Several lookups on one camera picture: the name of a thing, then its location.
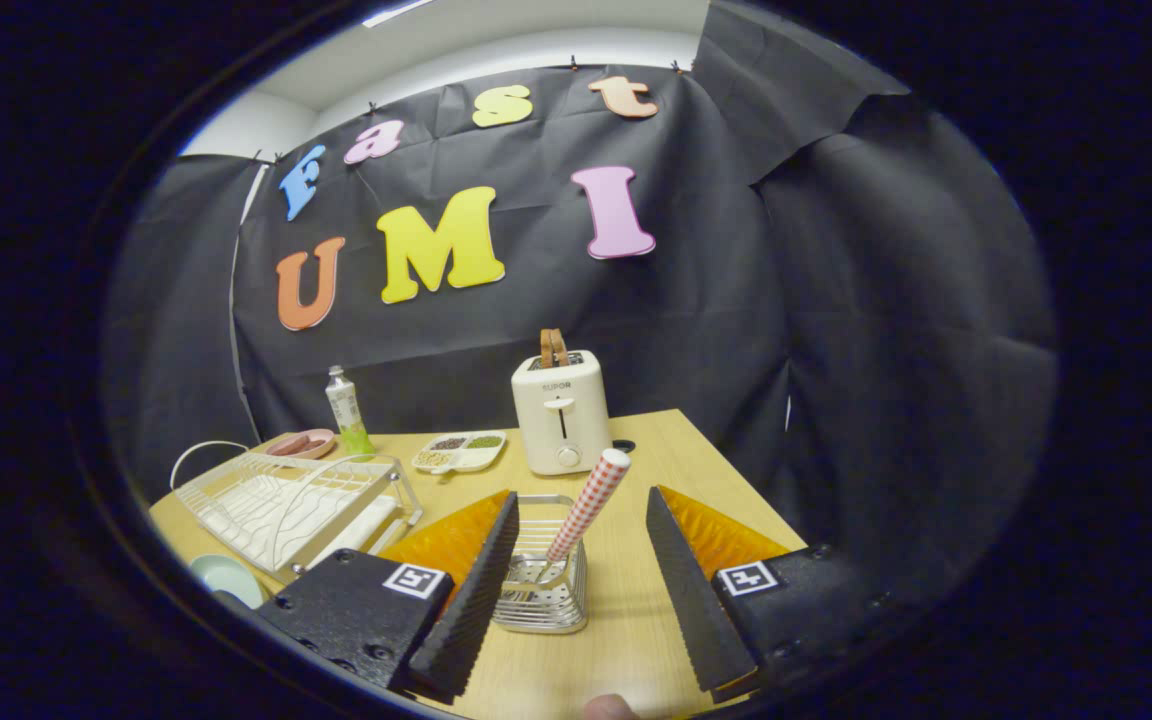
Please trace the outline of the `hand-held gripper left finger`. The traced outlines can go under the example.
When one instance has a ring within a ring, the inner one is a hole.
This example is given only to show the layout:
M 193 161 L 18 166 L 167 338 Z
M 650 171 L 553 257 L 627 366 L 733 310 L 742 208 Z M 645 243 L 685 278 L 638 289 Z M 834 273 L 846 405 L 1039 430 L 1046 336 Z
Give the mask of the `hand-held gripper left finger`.
M 262 620 L 374 685 L 452 702 L 465 692 L 518 537 L 503 488 L 378 555 L 329 552 Z

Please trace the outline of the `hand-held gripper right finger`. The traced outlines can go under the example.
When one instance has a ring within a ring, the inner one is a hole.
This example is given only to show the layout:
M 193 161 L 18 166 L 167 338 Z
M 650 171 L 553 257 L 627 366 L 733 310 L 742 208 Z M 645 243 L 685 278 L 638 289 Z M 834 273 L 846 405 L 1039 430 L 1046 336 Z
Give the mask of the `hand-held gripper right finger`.
M 896 637 L 924 597 L 829 544 L 787 550 L 675 488 L 650 488 L 646 530 L 687 655 L 714 702 L 799 691 Z

